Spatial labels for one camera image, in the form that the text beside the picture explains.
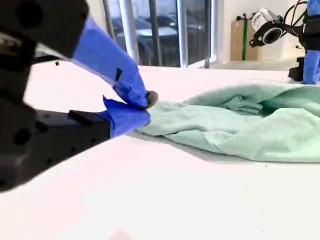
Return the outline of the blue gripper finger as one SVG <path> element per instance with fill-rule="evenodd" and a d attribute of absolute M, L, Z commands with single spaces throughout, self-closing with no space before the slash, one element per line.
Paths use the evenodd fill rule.
<path fill-rule="evenodd" d="M 127 104 L 153 106 L 138 66 L 90 16 L 84 0 L 3 0 L 0 3 L 0 67 L 27 74 L 43 45 L 107 82 Z"/>
<path fill-rule="evenodd" d="M 104 111 L 68 113 L 39 111 L 36 140 L 110 140 L 150 121 L 150 114 L 132 105 L 103 97 Z"/>
<path fill-rule="evenodd" d="M 320 81 L 320 51 L 308 50 L 304 57 L 303 84 L 316 85 Z"/>

